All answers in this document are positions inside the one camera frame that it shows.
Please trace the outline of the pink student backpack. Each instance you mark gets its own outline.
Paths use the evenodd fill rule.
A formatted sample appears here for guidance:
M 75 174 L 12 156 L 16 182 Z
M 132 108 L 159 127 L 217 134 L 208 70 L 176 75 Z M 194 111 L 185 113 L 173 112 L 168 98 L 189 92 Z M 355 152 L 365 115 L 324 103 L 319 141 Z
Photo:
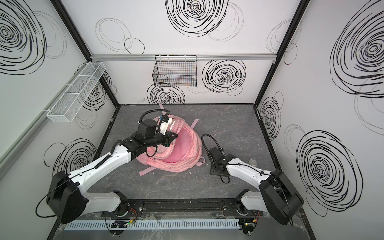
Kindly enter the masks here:
M 168 116 L 173 119 L 172 123 L 168 126 L 168 131 L 178 134 L 178 137 L 169 147 L 158 145 L 138 149 L 137 152 L 132 153 L 133 159 L 149 166 L 140 172 L 140 176 L 155 169 L 180 173 L 205 163 L 205 158 L 202 157 L 202 141 L 194 130 L 199 119 L 195 119 L 189 125 L 184 119 L 171 115 L 170 111 L 164 109 L 163 105 L 160 104 L 159 109 L 144 112 L 139 121 L 151 119 L 155 120 L 159 125 L 162 116 Z

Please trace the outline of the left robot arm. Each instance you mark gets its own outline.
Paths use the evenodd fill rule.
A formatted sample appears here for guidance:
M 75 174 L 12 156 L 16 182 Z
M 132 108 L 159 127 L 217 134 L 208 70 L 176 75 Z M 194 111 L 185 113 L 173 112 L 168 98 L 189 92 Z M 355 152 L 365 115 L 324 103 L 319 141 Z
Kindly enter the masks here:
M 109 212 L 124 217 L 130 210 L 129 200 L 119 191 L 90 193 L 88 190 L 103 177 L 145 153 L 149 147 L 169 147 L 177 138 L 169 130 L 173 119 L 161 116 L 158 121 L 145 120 L 130 137 L 117 141 L 112 149 L 92 163 L 70 173 L 60 171 L 51 181 L 44 201 L 61 224 L 68 224 L 90 213 Z

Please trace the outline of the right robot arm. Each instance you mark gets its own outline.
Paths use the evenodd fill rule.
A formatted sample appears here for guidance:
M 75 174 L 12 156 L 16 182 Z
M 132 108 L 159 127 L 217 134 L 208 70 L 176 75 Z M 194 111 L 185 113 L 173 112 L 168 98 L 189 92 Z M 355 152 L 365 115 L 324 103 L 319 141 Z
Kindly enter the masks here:
M 208 157 L 215 175 L 228 180 L 236 177 L 258 190 L 244 190 L 237 196 L 235 208 L 239 214 L 263 212 L 282 225 L 293 223 L 293 216 L 303 206 L 304 200 L 284 172 L 259 169 L 234 155 L 224 155 L 217 147 L 208 151 Z

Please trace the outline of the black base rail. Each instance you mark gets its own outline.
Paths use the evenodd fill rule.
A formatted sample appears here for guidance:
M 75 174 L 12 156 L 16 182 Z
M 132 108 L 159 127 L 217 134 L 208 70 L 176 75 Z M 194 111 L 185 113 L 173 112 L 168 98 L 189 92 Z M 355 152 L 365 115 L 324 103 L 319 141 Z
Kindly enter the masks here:
M 224 216 L 263 216 L 265 213 L 288 221 L 302 207 L 302 202 L 294 197 L 285 202 L 268 202 L 263 207 L 246 207 L 237 199 L 165 199 L 165 200 L 128 200 L 122 201 L 126 211 L 133 211 L 132 216 L 154 212 L 219 212 Z

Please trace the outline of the clear acrylic wall shelf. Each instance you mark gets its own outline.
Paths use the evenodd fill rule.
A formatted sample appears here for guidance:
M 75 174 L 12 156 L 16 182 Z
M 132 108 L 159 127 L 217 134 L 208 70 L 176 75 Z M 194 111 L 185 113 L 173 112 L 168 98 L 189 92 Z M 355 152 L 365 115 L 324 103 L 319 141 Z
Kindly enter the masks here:
M 102 62 L 88 62 L 74 74 L 64 93 L 48 110 L 47 118 L 54 123 L 72 122 L 81 109 L 96 112 L 106 101 L 99 83 L 106 68 Z

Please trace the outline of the aluminium wall rail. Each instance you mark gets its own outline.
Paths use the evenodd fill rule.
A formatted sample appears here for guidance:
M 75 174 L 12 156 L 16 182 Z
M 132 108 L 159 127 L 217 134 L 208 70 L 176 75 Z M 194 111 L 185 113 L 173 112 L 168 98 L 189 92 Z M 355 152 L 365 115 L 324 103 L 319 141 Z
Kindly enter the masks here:
M 242 61 L 274 61 L 276 54 L 119 54 L 119 55 L 93 55 L 91 60 L 100 62 L 128 62 L 128 61 L 218 61 L 218 60 L 242 60 Z

